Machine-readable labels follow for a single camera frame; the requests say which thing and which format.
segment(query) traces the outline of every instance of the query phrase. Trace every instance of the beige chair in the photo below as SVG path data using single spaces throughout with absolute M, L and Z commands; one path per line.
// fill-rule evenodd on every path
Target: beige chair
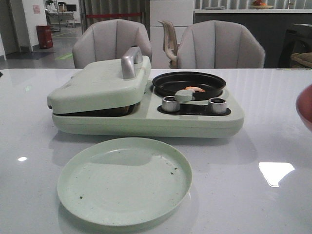
M 190 25 L 177 52 L 179 68 L 263 68 L 265 51 L 243 25 L 210 20 Z
M 177 50 L 178 43 L 176 41 L 176 31 L 174 25 L 167 20 L 158 21 L 162 24 L 164 28 L 164 42 L 163 51 L 166 53 L 167 57 L 170 59 L 169 67 L 178 68 L 177 64 Z
M 120 59 L 134 45 L 152 60 L 151 42 L 143 24 L 123 19 L 94 23 L 74 45 L 75 67 L 84 68 L 91 62 Z

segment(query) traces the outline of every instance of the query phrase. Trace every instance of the monitor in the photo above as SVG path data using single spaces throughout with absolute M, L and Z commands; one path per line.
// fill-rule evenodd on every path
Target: monitor
M 72 12 L 77 11 L 77 5 L 75 5 L 75 4 L 66 4 L 66 9 L 67 9 L 67 11 L 72 11 Z

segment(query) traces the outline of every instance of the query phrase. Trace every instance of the doorway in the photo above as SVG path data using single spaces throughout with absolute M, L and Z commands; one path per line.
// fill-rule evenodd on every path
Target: doorway
M 6 55 L 19 51 L 10 0 L 0 1 L 0 33 Z

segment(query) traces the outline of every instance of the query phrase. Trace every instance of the light green plate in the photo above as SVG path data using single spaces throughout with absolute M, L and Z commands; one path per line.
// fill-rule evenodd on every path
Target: light green plate
M 192 169 L 174 147 L 148 138 L 119 138 L 73 157 L 58 179 L 72 214 L 106 226 L 157 222 L 183 200 Z

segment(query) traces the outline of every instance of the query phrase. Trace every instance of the shrimp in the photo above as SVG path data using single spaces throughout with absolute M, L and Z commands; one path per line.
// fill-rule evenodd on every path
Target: shrimp
M 199 87 L 194 87 L 194 86 L 186 87 L 184 90 L 192 90 L 193 92 L 201 92 L 201 93 L 205 91 L 204 89 L 201 89 Z

